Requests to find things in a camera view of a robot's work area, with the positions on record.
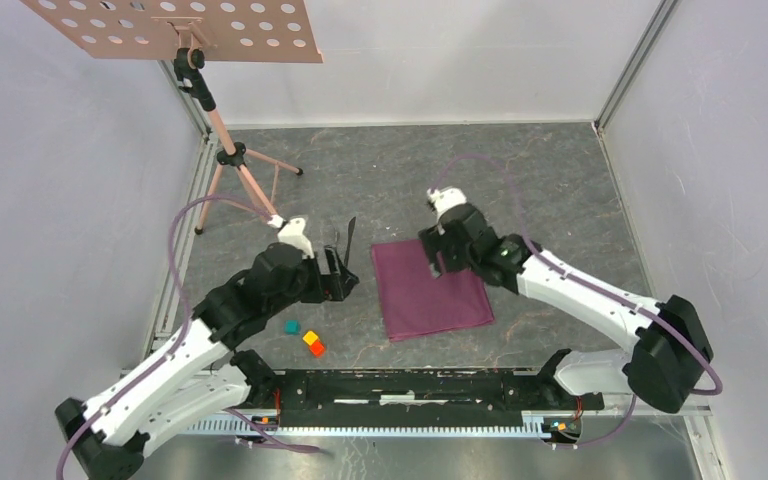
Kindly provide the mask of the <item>purple cloth napkin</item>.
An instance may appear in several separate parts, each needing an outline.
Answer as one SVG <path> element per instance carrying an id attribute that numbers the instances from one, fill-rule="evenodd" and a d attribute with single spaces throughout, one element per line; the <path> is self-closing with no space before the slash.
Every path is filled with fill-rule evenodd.
<path id="1" fill-rule="evenodd" d="M 371 259 L 390 341 L 495 321 L 483 281 L 470 271 L 433 276 L 418 240 L 374 244 Z"/>

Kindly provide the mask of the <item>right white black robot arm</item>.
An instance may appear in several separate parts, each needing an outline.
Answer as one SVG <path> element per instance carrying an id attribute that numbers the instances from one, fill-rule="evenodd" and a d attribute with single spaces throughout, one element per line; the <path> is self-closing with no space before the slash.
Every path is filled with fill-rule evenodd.
<path id="1" fill-rule="evenodd" d="M 563 262 L 519 234 L 498 235 L 464 199 L 437 193 L 433 226 L 419 233 L 434 276 L 469 271 L 486 285 L 555 307 L 596 329 L 614 350 L 558 351 L 537 382 L 540 400 L 562 408 L 576 396 L 633 394 L 677 413 L 709 373 L 713 349 L 695 306 L 632 294 Z"/>

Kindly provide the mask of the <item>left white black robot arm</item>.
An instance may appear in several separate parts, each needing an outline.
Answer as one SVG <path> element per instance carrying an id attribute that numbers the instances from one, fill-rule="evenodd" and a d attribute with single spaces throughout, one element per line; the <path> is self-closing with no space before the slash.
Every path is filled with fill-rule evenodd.
<path id="1" fill-rule="evenodd" d="M 55 409 L 67 441 L 58 464 L 74 456 L 90 479 L 129 479 L 154 450 L 199 418 L 243 402 L 266 405 L 273 379 L 236 364 L 190 387 L 184 383 L 288 307 L 345 300 L 359 279 L 334 247 L 324 252 L 326 273 L 315 255 L 270 244 L 250 268 L 210 290 L 167 343 L 126 376 L 88 400 L 65 399 Z"/>

